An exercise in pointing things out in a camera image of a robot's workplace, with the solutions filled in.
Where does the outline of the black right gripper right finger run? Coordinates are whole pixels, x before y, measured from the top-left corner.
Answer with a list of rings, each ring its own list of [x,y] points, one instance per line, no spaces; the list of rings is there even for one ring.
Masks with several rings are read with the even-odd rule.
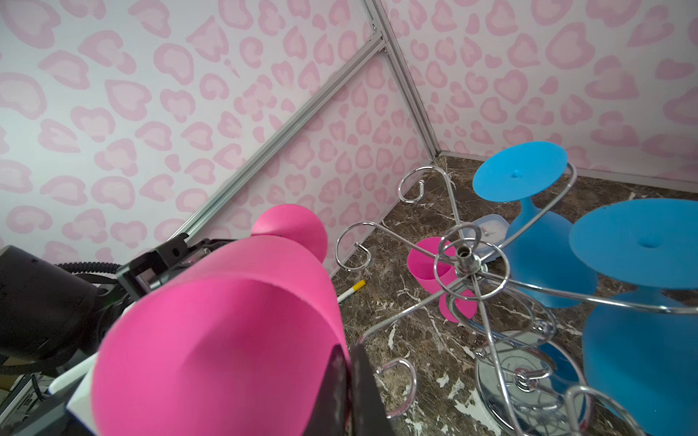
[[[374,377],[374,367],[363,345],[356,345],[351,356],[352,435],[394,436]]]

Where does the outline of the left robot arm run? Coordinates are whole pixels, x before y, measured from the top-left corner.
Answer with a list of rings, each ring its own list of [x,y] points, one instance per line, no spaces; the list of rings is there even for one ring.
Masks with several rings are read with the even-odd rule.
[[[53,265],[13,245],[1,250],[1,374],[16,382],[1,399],[4,435],[89,435],[68,408],[81,377],[44,388],[85,363],[117,318],[147,294],[227,245],[205,239],[189,245],[180,234],[125,265]]]

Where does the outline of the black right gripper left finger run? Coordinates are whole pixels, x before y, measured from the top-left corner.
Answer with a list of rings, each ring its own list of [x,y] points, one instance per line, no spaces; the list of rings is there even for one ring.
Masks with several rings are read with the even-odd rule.
[[[342,436],[345,434],[348,387],[345,354],[342,347],[336,345],[330,352],[316,402],[303,436]]]

